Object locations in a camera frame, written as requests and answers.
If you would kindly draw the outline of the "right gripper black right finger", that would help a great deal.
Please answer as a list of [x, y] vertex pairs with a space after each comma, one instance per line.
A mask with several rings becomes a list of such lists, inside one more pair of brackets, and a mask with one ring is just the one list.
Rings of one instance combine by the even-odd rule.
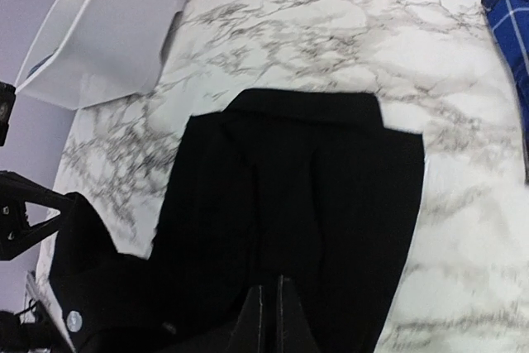
[[276, 303], [276, 351], [318, 353], [293, 281], [280, 276]]

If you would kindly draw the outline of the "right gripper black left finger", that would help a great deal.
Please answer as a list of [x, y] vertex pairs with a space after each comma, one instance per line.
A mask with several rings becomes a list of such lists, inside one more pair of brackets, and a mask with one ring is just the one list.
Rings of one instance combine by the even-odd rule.
[[264, 288], [254, 286], [245, 302], [226, 348], [229, 353], [262, 353], [265, 351]]

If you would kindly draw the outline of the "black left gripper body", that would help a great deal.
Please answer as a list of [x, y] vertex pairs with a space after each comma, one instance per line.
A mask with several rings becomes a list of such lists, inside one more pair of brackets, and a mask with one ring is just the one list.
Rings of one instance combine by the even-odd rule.
[[[51, 219], [29, 223], [28, 203], [59, 212]], [[74, 200], [21, 175], [1, 172], [1, 261], [10, 261], [56, 233], [67, 219]]]

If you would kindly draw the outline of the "black long sleeve shirt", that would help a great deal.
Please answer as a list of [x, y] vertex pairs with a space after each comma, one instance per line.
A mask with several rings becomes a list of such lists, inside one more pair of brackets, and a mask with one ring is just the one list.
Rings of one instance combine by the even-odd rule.
[[247, 89], [189, 119], [148, 259], [117, 251], [79, 193], [49, 281], [79, 352], [157, 352], [237, 321], [264, 288], [276, 351], [280, 276], [318, 352], [371, 352], [422, 200], [422, 136], [371, 93]]

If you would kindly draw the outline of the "white plastic bin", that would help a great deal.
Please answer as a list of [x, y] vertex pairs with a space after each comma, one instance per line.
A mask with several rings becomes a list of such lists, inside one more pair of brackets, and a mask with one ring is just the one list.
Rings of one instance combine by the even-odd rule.
[[55, 0], [19, 70], [17, 94], [69, 110], [147, 94], [186, 0]]

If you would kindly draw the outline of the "blue plaid folded shirt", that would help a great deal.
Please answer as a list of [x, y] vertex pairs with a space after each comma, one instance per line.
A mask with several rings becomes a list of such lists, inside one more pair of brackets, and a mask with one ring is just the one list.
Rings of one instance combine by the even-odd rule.
[[481, 0], [481, 5], [512, 73], [521, 118], [524, 165], [528, 166], [528, 0]]

